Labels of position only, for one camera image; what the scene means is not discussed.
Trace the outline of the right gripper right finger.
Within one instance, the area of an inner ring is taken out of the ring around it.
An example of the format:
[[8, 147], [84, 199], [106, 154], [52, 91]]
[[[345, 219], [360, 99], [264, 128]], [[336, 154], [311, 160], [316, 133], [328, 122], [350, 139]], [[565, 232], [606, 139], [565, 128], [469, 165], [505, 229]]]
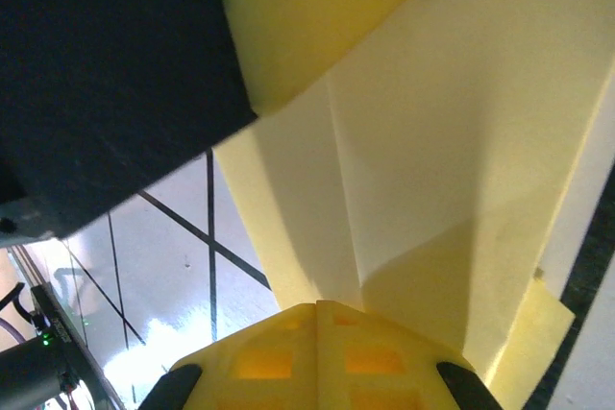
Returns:
[[500, 409], [456, 351], [335, 301], [316, 303], [319, 409]]

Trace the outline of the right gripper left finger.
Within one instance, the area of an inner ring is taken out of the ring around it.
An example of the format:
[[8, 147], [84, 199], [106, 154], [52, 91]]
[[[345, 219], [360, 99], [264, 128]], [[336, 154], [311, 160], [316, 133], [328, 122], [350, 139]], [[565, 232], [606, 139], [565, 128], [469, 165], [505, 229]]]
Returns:
[[316, 305], [298, 304], [179, 359], [141, 409], [316, 409]]

